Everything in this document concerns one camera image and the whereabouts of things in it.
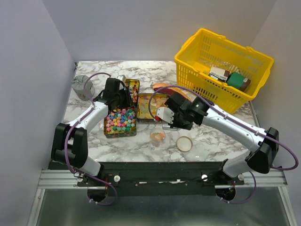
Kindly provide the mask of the metal candy scoop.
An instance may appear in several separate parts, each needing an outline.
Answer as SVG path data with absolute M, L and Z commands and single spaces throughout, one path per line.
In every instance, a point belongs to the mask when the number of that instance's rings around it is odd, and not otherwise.
M 172 131 L 177 131 L 177 130 L 179 130 L 179 128 L 174 128 L 174 127 L 172 127 L 172 126 L 170 126 L 170 125 L 167 125 L 167 124 L 162 125 L 162 129 L 163 129 L 163 130 L 172 130 Z

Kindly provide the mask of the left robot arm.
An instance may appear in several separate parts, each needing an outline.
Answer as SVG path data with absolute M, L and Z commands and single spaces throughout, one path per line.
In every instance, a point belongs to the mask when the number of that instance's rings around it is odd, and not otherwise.
M 94 186 L 104 182 L 104 174 L 100 171 L 101 164 L 88 156 L 87 137 L 109 113 L 134 105 L 125 80 L 124 75 L 108 78 L 104 89 L 82 115 L 67 124 L 59 123 L 55 128 L 51 160 L 88 174 Z

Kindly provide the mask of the tin of star candies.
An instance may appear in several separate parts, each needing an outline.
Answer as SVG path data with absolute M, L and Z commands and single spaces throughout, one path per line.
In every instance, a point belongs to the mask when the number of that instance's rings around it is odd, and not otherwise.
M 107 138 L 133 137 L 137 134 L 136 109 L 116 109 L 104 118 L 103 132 Z

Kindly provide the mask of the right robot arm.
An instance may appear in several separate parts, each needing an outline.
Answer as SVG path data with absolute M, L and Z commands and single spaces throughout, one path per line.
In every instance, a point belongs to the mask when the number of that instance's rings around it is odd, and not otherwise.
M 165 105 L 173 112 L 172 116 L 161 119 L 168 122 L 171 128 L 190 130 L 193 124 L 206 125 L 235 139 L 247 148 L 247 152 L 224 161 L 222 169 L 217 171 L 217 181 L 228 184 L 239 174 L 256 171 L 269 173 L 279 150 L 279 131 L 273 127 L 258 128 L 228 115 L 220 107 L 200 98 L 189 101 L 179 93 L 167 99 Z

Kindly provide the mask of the tin of popsicle gummies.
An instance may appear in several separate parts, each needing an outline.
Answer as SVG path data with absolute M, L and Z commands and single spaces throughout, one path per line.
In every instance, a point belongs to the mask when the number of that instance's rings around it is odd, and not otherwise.
M 137 121 L 139 123 L 150 123 L 155 122 L 152 116 L 150 115 L 148 104 L 149 99 L 152 96 L 151 93 L 141 93 L 138 95 L 138 104 L 137 104 Z M 153 116 L 156 116 L 156 111 L 159 107 L 164 107 L 164 103 L 167 101 L 166 94 L 157 93 L 152 98 L 150 102 L 150 110 Z

